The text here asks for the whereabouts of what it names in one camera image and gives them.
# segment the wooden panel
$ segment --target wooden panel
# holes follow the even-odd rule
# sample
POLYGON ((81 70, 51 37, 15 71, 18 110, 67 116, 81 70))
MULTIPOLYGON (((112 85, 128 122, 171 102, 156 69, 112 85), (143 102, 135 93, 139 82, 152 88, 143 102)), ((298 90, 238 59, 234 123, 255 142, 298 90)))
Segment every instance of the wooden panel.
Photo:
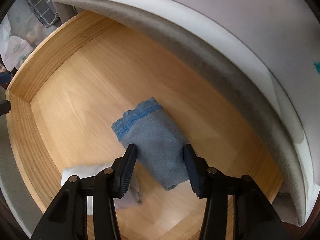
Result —
POLYGON ((30 103, 7 91, 7 114, 14 158, 32 197, 44 212, 60 189, 61 174, 53 163, 37 129, 30 103))
POLYGON ((8 90, 30 102, 63 62, 114 23, 111 19, 89 11, 73 17, 31 53, 14 76, 8 90))
MULTIPOLYGON (((52 160, 65 167, 107 163, 124 153, 111 124, 150 97, 164 107, 197 153, 228 175, 250 174, 270 200, 281 174, 253 129, 206 80, 159 44, 114 24, 66 60, 31 102, 52 160)), ((189 182, 166 192, 139 164, 143 205, 118 210, 128 239, 189 239, 205 200, 189 182)), ((232 237, 229 212, 228 239, 232 237)))
MULTIPOLYGON (((123 155, 111 124, 150 97, 164 107, 209 165, 251 175, 272 201, 281 174, 259 137, 206 80, 146 36, 84 12, 41 44, 7 91, 12 150, 42 211, 66 167, 109 163, 123 155)), ((167 192, 136 164, 143 205, 117 210, 129 240, 196 239, 205 200, 190 183, 167 192)), ((229 201, 227 239, 232 238, 229 201)), ((92 217, 88 236, 93 239, 92 217)))

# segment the folded blue towel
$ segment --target folded blue towel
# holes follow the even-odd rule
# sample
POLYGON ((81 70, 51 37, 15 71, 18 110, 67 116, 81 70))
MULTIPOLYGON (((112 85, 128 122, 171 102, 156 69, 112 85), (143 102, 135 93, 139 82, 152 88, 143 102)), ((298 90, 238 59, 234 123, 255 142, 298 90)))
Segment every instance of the folded blue towel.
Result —
POLYGON ((154 98, 126 111, 111 128, 124 148, 137 146, 137 161, 165 190, 189 179, 182 156, 188 140, 154 98))

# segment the white cloth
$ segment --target white cloth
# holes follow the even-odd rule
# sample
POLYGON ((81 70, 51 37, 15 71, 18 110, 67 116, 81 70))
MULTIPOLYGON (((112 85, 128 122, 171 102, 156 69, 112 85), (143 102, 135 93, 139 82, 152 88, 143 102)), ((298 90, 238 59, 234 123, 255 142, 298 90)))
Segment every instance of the white cloth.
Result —
POLYGON ((56 26, 45 28, 26 0, 16 0, 0 24, 0 55, 7 70, 19 69, 56 26))
MULTIPOLYGON (((72 175, 78 175, 79 178, 87 178, 97 175, 100 171, 105 168, 111 167, 112 163, 107 163, 104 165, 94 165, 94 166, 76 166, 73 168, 65 168, 62 172, 61 186, 67 181, 67 179, 72 175)), ((93 215, 93 204, 92 196, 88 196, 87 200, 87 215, 93 215)), ((135 173, 132 173, 131 181, 129 185, 128 192, 124 194, 121 199, 114 198, 116 209, 126 209, 132 205, 142 204, 142 194, 139 187, 139 183, 135 173)))
POLYGON ((11 26, 6 15, 0 24, 0 55, 7 70, 12 71, 22 65, 33 51, 26 40, 11 35, 11 26))

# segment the blue microfiber cloth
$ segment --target blue microfiber cloth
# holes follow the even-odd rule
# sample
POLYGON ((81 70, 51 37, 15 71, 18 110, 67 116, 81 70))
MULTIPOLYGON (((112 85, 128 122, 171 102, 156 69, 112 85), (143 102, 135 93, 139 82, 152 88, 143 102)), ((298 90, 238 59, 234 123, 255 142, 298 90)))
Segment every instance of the blue microfiber cloth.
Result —
POLYGON ((165 190, 189 179, 182 156, 188 140, 154 98, 126 111, 111 128, 124 148, 137 146, 137 161, 165 190))

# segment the metal screw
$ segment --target metal screw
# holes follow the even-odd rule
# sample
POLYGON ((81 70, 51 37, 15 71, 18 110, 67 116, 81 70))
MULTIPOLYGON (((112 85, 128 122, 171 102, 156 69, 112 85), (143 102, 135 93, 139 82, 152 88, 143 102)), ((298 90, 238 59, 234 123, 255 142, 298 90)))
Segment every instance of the metal screw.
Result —
POLYGON ((113 169, 112 168, 105 168, 104 170, 103 170, 103 173, 104 174, 111 174, 113 172, 113 169))
POLYGON ((215 174, 215 173, 217 173, 217 169, 214 168, 214 167, 209 167, 209 168, 207 169, 207 171, 208 171, 210 174, 215 174))
POLYGON ((78 177, 77 177, 76 175, 72 175, 72 176, 69 178, 69 181, 70 181, 70 182, 75 182, 77 179, 78 179, 78 177))

